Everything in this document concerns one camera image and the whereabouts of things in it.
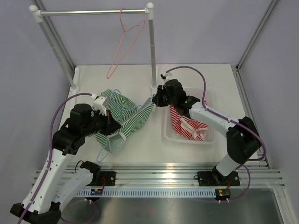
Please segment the pink wire hanger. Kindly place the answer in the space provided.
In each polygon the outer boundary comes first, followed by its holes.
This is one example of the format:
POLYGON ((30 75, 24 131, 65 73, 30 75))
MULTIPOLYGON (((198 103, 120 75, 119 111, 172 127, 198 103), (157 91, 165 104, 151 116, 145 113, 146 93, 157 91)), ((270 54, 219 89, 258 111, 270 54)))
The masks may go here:
POLYGON ((121 64, 121 62, 124 60, 124 58, 126 57, 126 55, 130 52, 131 48, 133 47, 133 45, 136 43, 136 41, 138 40, 139 36, 142 34, 142 32, 144 31, 145 25, 146 25, 146 21, 142 20, 140 21, 138 24, 135 24, 133 26, 131 26, 130 28, 125 28, 124 22, 122 20, 122 12, 124 11, 124 7, 121 8, 120 12, 119 12, 119 20, 121 23, 121 29, 122 29, 122 35, 119 41, 119 44, 117 46, 113 61, 107 71, 107 75, 106 78, 110 79, 111 76, 115 73, 116 69, 119 67, 119 65, 121 64), (121 48, 122 45, 124 43, 124 39, 127 33, 133 31, 136 31, 137 29, 138 32, 136 33, 136 36, 132 39, 132 42, 130 43, 130 45, 128 46, 128 48, 123 52, 122 55, 120 55, 121 53, 121 48))

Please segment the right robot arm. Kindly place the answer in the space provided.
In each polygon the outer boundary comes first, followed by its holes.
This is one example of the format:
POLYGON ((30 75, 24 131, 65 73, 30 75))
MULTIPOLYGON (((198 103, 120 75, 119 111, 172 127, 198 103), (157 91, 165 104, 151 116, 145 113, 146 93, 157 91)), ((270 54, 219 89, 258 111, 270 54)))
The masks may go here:
POLYGON ((159 85, 152 101, 158 107, 172 106, 180 115, 202 122, 226 138, 227 154, 212 169, 212 180, 218 185, 223 185, 233 171, 265 147, 252 119, 233 119, 208 108, 203 98, 188 96, 176 79, 159 85))

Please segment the red striped tank top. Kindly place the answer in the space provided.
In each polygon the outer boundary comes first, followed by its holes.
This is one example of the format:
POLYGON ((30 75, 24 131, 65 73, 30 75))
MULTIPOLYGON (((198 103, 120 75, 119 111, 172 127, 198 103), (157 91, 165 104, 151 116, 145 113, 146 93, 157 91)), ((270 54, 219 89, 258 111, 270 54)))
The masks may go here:
POLYGON ((192 141, 205 141, 208 125, 180 115, 173 106, 170 106, 171 124, 176 134, 192 141))

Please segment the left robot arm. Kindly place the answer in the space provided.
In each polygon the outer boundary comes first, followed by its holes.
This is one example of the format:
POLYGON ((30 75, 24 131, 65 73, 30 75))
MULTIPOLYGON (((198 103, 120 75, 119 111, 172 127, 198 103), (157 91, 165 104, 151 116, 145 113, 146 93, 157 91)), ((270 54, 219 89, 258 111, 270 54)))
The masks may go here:
POLYGON ((76 104, 70 117, 51 141, 45 165, 30 193, 21 203, 15 203, 11 214, 19 222, 30 224, 56 224, 70 200, 85 186, 104 183, 101 167, 91 161, 80 165, 76 174, 61 188, 59 181, 65 169, 84 145, 87 136, 94 133, 111 135, 121 128, 109 110, 92 110, 89 104, 76 104))

